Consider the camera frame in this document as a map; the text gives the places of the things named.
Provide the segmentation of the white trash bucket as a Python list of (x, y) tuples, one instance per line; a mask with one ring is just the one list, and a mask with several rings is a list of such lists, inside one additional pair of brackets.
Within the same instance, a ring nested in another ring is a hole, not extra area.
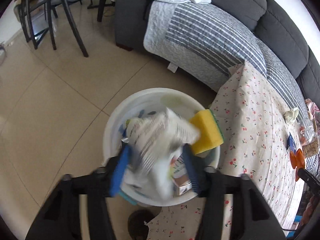
[[(150, 88), (132, 94), (122, 101), (112, 112), (104, 131), (104, 161), (118, 154), (121, 140), (126, 128), (126, 121), (131, 118), (147, 118), (166, 108), (173, 110), (181, 117), (189, 120), (204, 107), (191, 96), (174, 89)], [(148, 193), (140, 193), (133, 186), (122, 182), (120, 194), (129, 202), (141, 206), (174, 206), (186, 203), (196, 197), (192, 190), (181, 196), (172, 196), (168, 200), (152, 198)]]

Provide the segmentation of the cherry print tablecloth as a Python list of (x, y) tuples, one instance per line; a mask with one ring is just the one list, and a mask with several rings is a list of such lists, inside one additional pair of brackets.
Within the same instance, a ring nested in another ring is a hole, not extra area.
[(250, 63), (231, 68), (211, 111), (223, 132), (207, 198), (164, 207), (148, 223), (148, 239), (285, 239), (303, 183), (287, 152), (298, 141), (287, 103)]

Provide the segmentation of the crumpled white paper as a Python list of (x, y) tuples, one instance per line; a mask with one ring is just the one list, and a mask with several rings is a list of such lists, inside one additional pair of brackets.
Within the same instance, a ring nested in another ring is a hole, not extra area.
[(298, 115), (299, 115), (299, 109), (298, 107), (295, 107), (290, 109), (289, 111), (286, 111), (283, 117), (287, 124), (292, 124), (296, 121)]

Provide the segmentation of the grey striped quilt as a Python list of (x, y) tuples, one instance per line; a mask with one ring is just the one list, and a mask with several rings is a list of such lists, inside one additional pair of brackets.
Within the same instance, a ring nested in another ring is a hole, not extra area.
[(144, 48), (218, 91), (230, 67), (249, 62), (291, 107), (308, 116), (304, 95), (282, 59), (239, 20), (211, 3), (153, 2)]

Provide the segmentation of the orange peel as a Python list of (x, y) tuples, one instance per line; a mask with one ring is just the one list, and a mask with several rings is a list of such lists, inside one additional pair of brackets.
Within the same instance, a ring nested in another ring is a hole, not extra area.
[(296, 171), (295, 181), (298, 181), (300, 179), (298, 175), (299, 169), (305, 168), (305, 158), (303, 151), (300, 148), (296, 150), (295, 153), (293, 153), (293, 151), (290, 152), (290, 163), (292, 168)]

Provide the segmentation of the dark grey sofa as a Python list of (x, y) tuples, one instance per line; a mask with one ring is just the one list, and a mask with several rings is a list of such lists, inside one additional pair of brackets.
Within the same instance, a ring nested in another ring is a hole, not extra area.
[[(191, 0), (115, 0), (116, 44), (143, 50), (153, 2), (180, 5)], [(282, 59), (296, 78), (304, 96), (319, 99), (319, 63), (296, 23), (274, 0), (213, 0), (212, 5), (227, 12), (255, 33)]]

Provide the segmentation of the white snack bag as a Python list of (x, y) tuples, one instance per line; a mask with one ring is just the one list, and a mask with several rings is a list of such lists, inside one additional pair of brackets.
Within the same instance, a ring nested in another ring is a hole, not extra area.
[(124, 183), (151, 200), (172, 198), (171, 161), (179, 158), (185, 144), (198, 141), (199, 129), (166, 108), (147, 118), (127, 120), (125, 133), (132, 155)]

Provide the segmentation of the yellow green sponge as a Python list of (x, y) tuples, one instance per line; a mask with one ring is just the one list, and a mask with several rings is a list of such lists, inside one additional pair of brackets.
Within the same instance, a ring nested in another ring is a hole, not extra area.
[(191, 145), (191, 150), (194, 155), (212, 150), (224, 143), (221, 129), (210, 109), (199, 111), (189, 122), (200, 132), (199, 139)]

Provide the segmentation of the black metal chair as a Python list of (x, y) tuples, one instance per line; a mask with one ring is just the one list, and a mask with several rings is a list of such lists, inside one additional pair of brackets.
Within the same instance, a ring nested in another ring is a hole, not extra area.
[[(50, 40), (52, 47), (56, 49), (55, 36), (54, 36), (54, 26), (52, 17), (57, 17), (56, 7), (59, 5), (63, 6), (65, 15), (67, 17), (68, 23), (71, 27), (73, 35), (82, 51), (84, 57), (88, 57), (88, 52), (81, 39), (79, 31), (77, 29), (76, 23), (74, 21), (73, 15), (71, 13), (70, 5), (74, 3), (81, 3), (83, 0), (15, 0), (20, 1), (20, 4), (16, 5), (16, 10), (18, 14), (18, 19), (20, 21), (22, 31), (24, 33), (25, 40), (27, 42), (32, 42), (34, 49), (39, 47), (46, 33), (50, 34)], [(44, 7), (44, 19), (46, 20), (48, 27), (42, 29), (41, 31), (35, 33), (33, 28), (31, 13), (38, 9), (39, 7)], [(103, 19), (104, 9), (108, 6), (106, 0), (99, 0), (99, 4), (96, 6), (98, 9), (97, 21), (101, 22)]]

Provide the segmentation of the clear plastic bag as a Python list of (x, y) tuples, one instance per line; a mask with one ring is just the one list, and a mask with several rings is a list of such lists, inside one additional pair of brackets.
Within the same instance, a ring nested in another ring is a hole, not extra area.
[(314, 119), (304, 118), (299, 121), (299, 139), (304, 157), (319, 154), (319, 136)]

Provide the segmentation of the milk carton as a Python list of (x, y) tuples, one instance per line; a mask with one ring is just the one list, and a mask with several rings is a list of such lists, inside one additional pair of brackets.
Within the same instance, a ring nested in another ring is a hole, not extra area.
[(174, 195), (181, 196), (192, 188), (182, 156), (172, 160), (170, 174), (174, 184)]

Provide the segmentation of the blue flattened cardboard box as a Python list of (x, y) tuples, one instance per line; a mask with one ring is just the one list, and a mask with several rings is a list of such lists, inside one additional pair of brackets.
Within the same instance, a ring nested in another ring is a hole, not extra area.
[(293, 136), (291, 135), (291, 133), (289, 133), (289, 136), (287, 138), (287, 153), (293, 152), (293, 154), (296, 153), (296, 144), (295, 141), (293, 139)]

